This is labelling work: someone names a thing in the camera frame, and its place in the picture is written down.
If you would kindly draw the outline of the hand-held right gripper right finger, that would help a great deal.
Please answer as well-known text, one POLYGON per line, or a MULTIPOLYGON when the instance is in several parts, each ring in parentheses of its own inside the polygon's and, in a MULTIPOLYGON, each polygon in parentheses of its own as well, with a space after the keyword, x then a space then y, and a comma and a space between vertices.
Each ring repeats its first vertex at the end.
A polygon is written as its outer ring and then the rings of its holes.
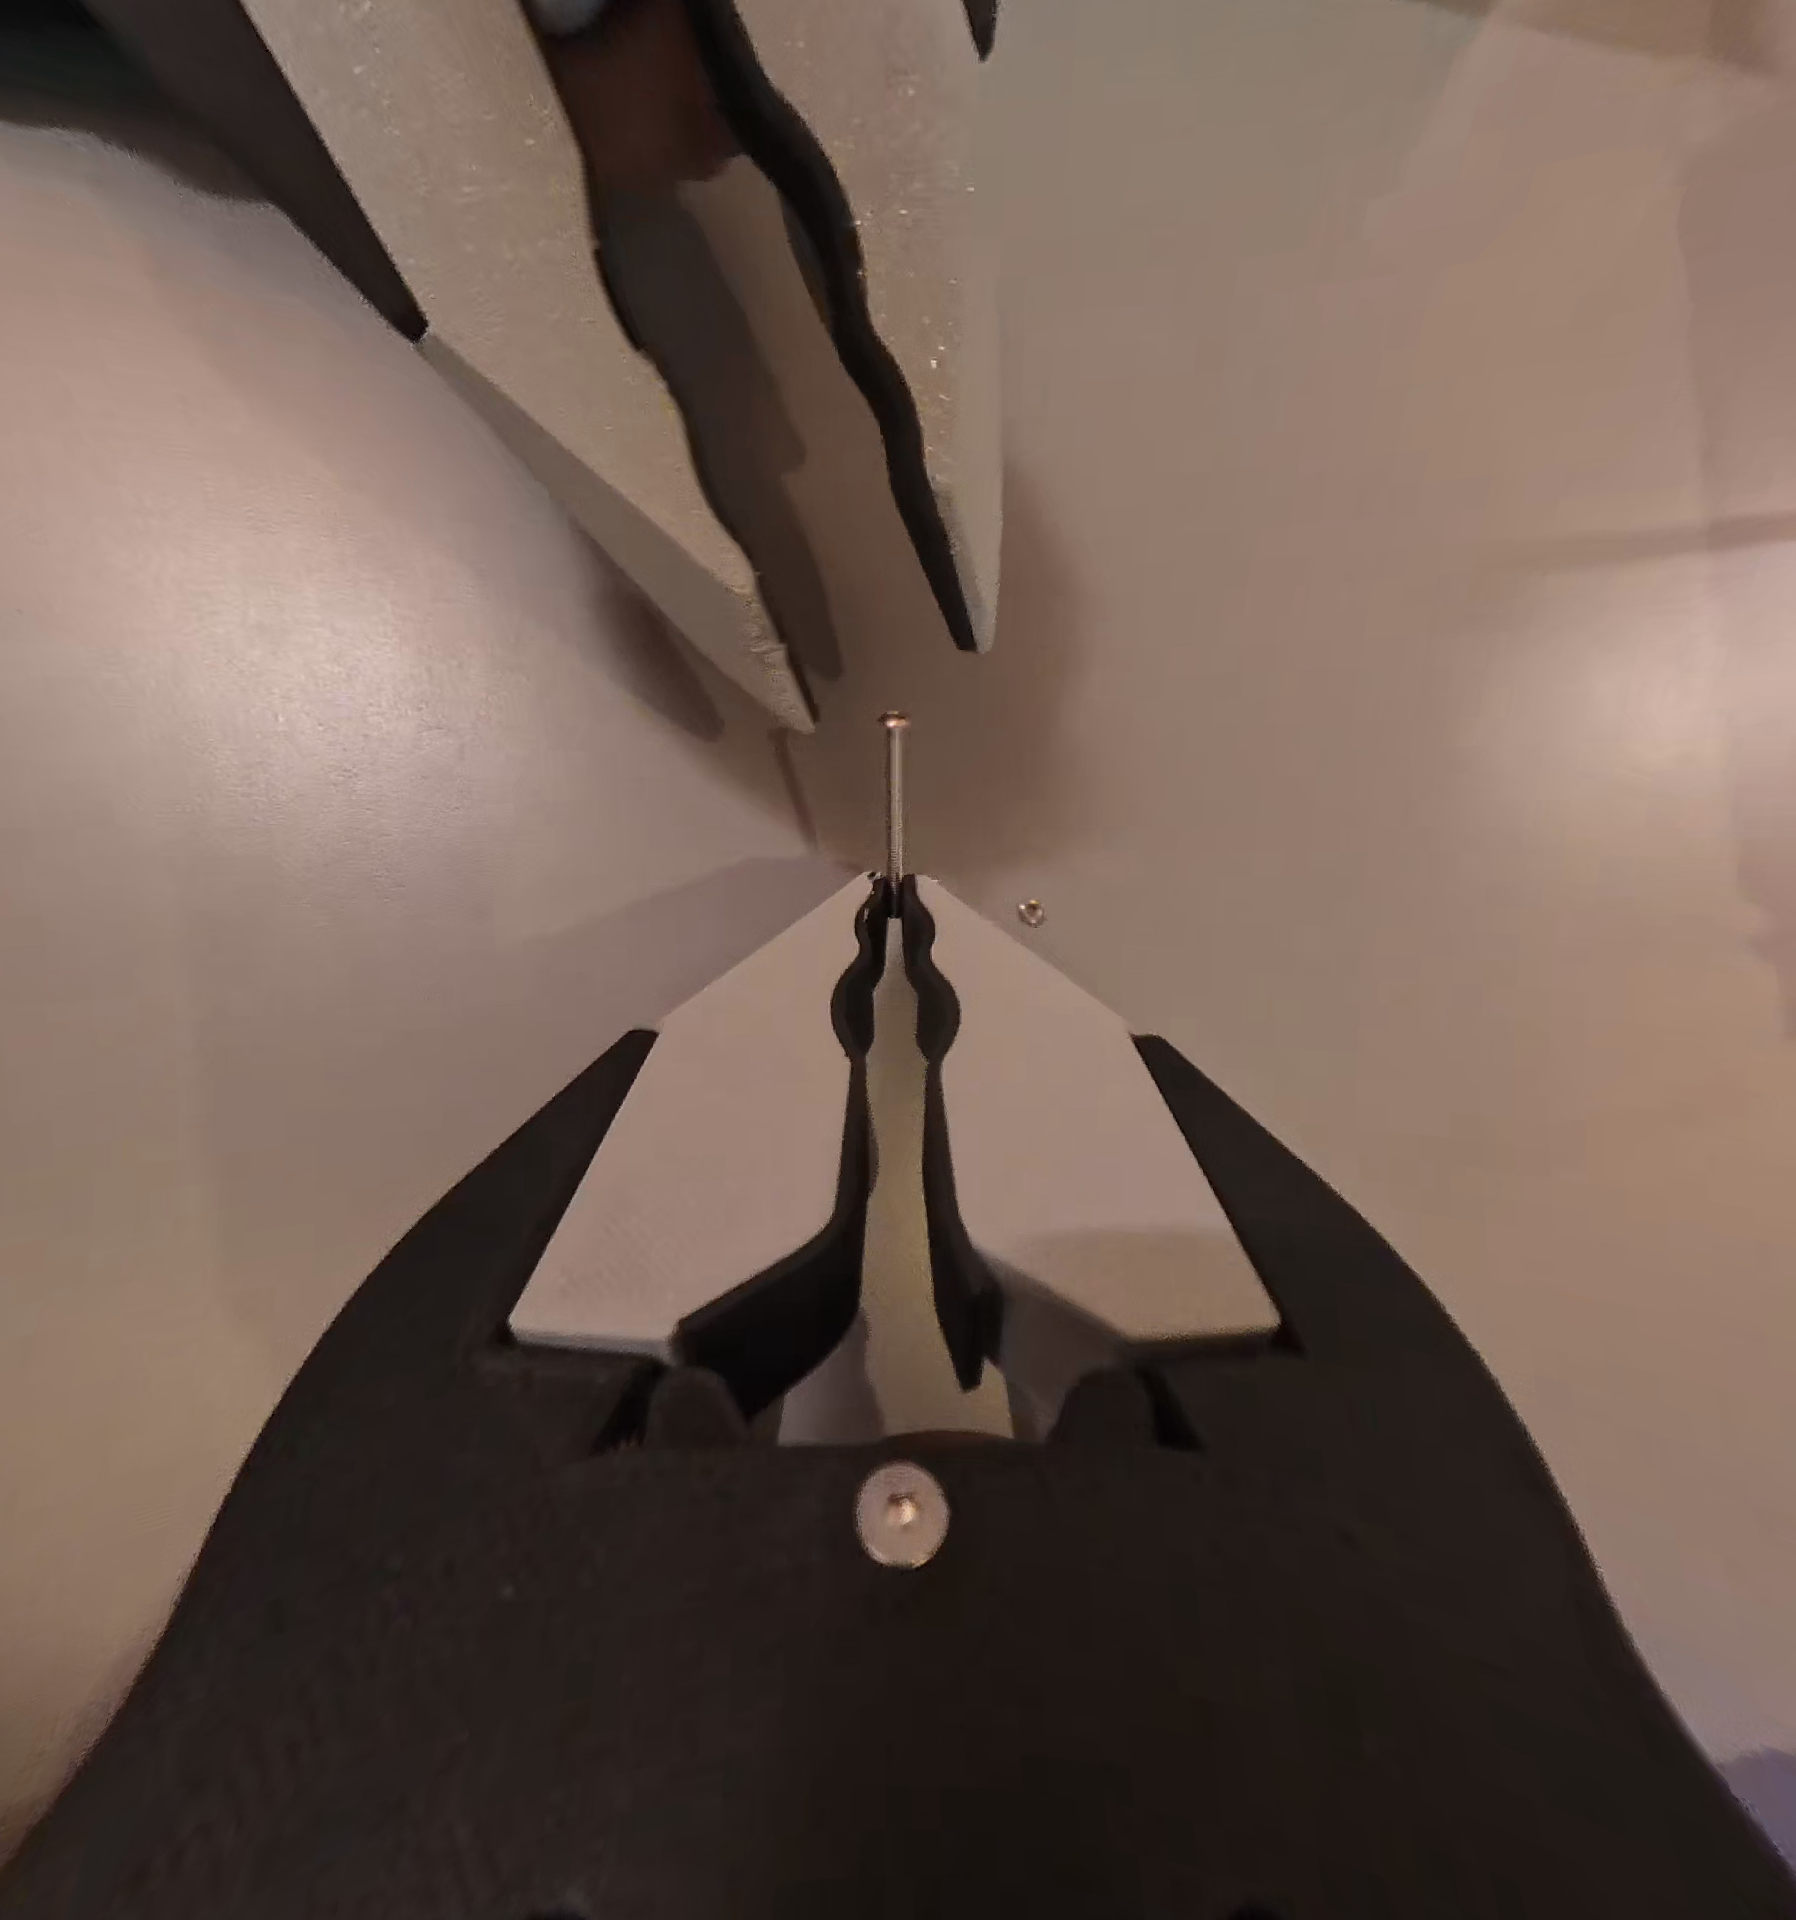
POLYGON ((959 1384, 1047 1433, 1098 1369, 1281 1332, 1126 1023, 930 876, 901 886, 933 1302, 959 1384))

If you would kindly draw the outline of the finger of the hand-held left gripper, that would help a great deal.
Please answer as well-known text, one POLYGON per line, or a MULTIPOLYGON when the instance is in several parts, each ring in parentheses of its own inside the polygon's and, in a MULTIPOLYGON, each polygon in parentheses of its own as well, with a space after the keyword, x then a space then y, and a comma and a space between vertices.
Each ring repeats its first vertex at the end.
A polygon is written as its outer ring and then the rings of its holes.
POLYGON ((686 3, 739 152, 805 234, 835 356, 959 651, 996 637, 996 3, 686 3))
POLYGON ((521 3, 247 3, 391 268, 421 356, 698 657, 813 706, 686 422, 596 265, 583 158, 521 3))

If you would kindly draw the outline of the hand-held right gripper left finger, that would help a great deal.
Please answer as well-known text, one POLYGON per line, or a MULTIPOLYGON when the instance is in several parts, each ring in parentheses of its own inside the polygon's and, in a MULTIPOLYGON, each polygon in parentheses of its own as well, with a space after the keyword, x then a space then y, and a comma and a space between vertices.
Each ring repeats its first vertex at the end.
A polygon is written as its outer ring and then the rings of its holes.
POLYGON ((888 911, 888 883, 848 883, 645 1031, 514 1345, 706 1369, 755 1416, 846 1343, 888 911))

